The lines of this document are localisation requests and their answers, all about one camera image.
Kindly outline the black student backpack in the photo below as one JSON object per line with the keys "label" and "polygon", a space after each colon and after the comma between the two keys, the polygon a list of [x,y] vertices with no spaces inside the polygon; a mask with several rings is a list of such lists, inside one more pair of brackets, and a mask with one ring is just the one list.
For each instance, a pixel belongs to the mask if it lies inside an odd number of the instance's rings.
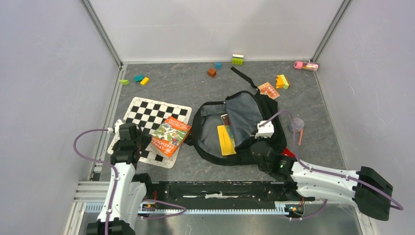
{"label": "black student backpack", "polygon": [[[255,94],[240,91],[224,101],[206,102],[197,110],[185,143],[194,146],[204,160],[216,165],[254,165],[256,161],[250,147],[258,141],[254,138],[256,125],[277,112],[278,102],[260,91]],[[228,156],[221,153],[217,131],[224,114],[230,120],[236,151]]]}

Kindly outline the yellow book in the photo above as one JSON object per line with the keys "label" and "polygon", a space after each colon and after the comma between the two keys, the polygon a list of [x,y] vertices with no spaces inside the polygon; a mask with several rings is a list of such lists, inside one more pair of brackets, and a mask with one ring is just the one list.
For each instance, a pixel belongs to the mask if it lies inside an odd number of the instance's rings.
{"label": "yellow book", "polygon": [[224,125],[217,126],[218,138],[220,143],[220,150],[222,156],[236,154],[232,139],[230,138]]}

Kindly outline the teal book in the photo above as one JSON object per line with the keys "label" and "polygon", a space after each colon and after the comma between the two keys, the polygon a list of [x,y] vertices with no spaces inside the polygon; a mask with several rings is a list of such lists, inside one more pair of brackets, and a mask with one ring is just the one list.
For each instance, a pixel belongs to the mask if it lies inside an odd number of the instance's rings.
{"label": "teal book", "polygon": [[234,135],[233,135],[233,132],[232,132],[232,129],[231,129],[231,122],[229,120],[228,114],[221,115],[221,120],[222,120],[222,123],[224,124],[225,129],[226,129],[226,131],[229,135],[229,138],[232,142],[232,145],[235,147]]}

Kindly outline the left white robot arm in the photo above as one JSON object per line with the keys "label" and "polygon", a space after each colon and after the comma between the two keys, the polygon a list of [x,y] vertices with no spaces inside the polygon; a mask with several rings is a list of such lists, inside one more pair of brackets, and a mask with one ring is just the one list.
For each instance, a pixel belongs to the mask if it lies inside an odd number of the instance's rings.
{"label": "left white robot arm", "polygon": [[109,189],[97,221],[87,225],[88,235],[134,235],[139,205],[154,193],[150,176],[136,173],[140,153],[151,136],[137,124],[121,120],[111,131],[119,140],[110,159]]}

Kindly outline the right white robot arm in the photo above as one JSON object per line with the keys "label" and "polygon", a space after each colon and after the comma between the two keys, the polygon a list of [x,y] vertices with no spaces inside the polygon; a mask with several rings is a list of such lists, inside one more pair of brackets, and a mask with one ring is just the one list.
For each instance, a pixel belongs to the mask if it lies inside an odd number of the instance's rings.
{"label": "right white robot arm", "polygon": [[327,199],[355,206],[362,214],[387,221],[392,207],[392,185],[377,171],[338,170],[299,162],[277,154],[266,142],[254,143],[250,153],[260,171],[283,182],[283,195],[289,200]]}

